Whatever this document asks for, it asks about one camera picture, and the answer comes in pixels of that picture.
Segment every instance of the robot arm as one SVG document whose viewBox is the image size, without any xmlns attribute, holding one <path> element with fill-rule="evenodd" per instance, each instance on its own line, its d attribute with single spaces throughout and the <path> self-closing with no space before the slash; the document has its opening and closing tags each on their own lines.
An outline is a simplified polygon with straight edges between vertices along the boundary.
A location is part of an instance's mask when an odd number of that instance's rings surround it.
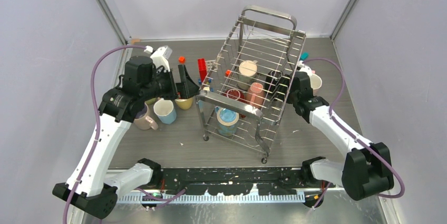
<svg viewBox="0 0 447 224">
<path fill-rule="evenodd" d="M 329 116 L 329 104 L 322 97 L 314 96 L 310 79 L 305 72 L 296 72 L 287 100 L 295 112 L 307 123 L 318 128 L 345 157 L 345 163 L 331 162 L 323 157 L 303 162 L 306 180 L 324 180 L 345 188 L 354 200 L 375 195 L 394 187 L 393 174 L 380 160 L 356 141 L 359 139 L 391 164 L 390 151 L 383 143 L 373 143 L 349 127 L 335 112 Z M 356 136 L 353 139 L 343 131 L 334 118 Z"/>
<path fill-rule="evenodd" d="M 143 184 L 157 185 L 161 180 L 161 166 L 148 159 L 141 159 L 129 170 L 105 178 L 116 148 L 130 128 L 136 114 L 143 110 L 144 102 L 152 98 L 173 100 L 188 99 L 199 90 L 189 77 L 184 65 L 179 65 L 180 83 L 175 83 L 167 58 L 172 50 L 160 47 L 150 57 L 132 57 L 125 64 L 122 86 L 107 91 L 99 106 L 101 132 L 96 149 L 76 188 L 71 204 L 104 219 L 113 210 L 118 198 Z M 96 141 L 95 131 L 84 155 L 66 183 L 54 186 L 53 194 L 67 201 L 81 168 Z"/>
</svg>

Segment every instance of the red cup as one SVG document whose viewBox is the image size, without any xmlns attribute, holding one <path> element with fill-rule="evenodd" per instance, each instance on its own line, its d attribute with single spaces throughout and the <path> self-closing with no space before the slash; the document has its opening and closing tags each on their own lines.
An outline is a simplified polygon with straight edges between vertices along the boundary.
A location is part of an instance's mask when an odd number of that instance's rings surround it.
<svg viewBox="0 0 447 224">
<path fill-rule="evenodd" d="M 240 90 L 237 90 L 237 89 L 230 89 L 230 90 L 226 91 L 224 96 L 226 96 L 227 98 L 237 100 L 242 103 L 246 103 L 244 94 Z"/>
</svg>

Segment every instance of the gray table surface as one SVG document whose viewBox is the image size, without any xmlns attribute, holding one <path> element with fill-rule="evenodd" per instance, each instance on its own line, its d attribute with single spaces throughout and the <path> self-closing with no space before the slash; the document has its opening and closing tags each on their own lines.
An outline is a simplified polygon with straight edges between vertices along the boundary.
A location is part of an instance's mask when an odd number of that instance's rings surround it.
<svg viewBox="0 0 447 224">
<path fill-rule="evenodd" d="M 186 67 L 193 79 L 199 78 L 197 59 L 214 60 L 223 40 L 143 42 L 155 48 L 168 45 L 173 49 L 170 66 L 179 82 L 178 57 L 186 58 Z M 311 58 L 324 57 L 338 62 L 334 48 L 328 38 L 308 38 L 303 48 Z M 143 55 L 142 50 L 133 50 L 132 56 Z M 326 62 L 310 62 L 309 65 L 322 78 L 323 86 L 318 95 L 332 102 L 341 87 L 337 69 Z M 293 107 L 286 109 L 279 126 L 273 150 L 267 164 L 262 164 L 262 154 L 244 146 L 223 139 L 211 137 L 202 139 L 196 106 L 189 110 L 176 107 L 177 120 L 162 124 L 158 118 L 159 130 L 141 131 L 132 125 L 122 139 L 111 162 L 110 168 L 129 168 L 139 159 L 148 158 L 162 167 L 257 167 L 257 166 L 297 166 L 301 162 L 317 156 L 342 162 L 343 156 L 320 131 L 307 124 L 296 115 Z M 335 107 L 337 114 L 354 130 L 359 132 L 358 121 L 347 90 Z"/>
</svg>

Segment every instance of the blue mug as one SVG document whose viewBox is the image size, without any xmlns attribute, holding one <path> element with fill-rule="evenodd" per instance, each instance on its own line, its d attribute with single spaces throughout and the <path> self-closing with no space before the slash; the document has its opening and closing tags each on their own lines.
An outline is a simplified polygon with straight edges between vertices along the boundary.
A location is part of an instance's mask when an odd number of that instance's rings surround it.
<svg viewBox="0 0 447 224">
<path fill-rule="evenodd" d="M 177 118 L 174 103 L 170 100 L 160 99 L 154 104 L 154 113 L 164 124 L 171 124 Z"/>
</svg>

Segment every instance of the stainless steel dish rack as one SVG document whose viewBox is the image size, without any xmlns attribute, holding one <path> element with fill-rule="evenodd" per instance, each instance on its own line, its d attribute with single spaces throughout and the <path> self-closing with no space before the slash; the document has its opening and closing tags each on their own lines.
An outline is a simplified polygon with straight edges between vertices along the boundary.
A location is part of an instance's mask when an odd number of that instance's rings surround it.
<svg viewBox="0 0 447 224">
<path fill-rule="evenodd" d="M 258 17 L 261 17 L 259 14 L 268 15 L 270 17 L 265 18 L 276 22 L 280 21 L 279 19 L 290 21 L 293 28 L 287 29 L 249 19 L 246 12 L 255 12 L 251 14 Z M 297 70 L 306 38 L 305 32 L 295 30 L 296 25 L 296 19 L 286 13 L 253 5 L 244 8 L 195 97 L 205 141 L 209 140 L 209 136 L 231 140 L 263 153 L 261 161 L 267 162 L 286 107 L 285 101 L 291 87 L 290 79 L 293 79 Z M 244 60 L 258 61 L 257 74 L 252 77 L 252 81 L 263 86 L 270 71 L 282 73 L 282 79 L 278 79 L 280 83 L 276 88 L 264 88 L 267 95 L 263 98 L 264 103 L 260 109 L 222 95 L 229 89 L 238 89 L 246 95 L 246 91 L 237 85 L 238 66 Z M 216 106 L 245 116 L 240 116 L 237 131 L 233 136 L 224 137 L 218 133 Z"/>
</svg>

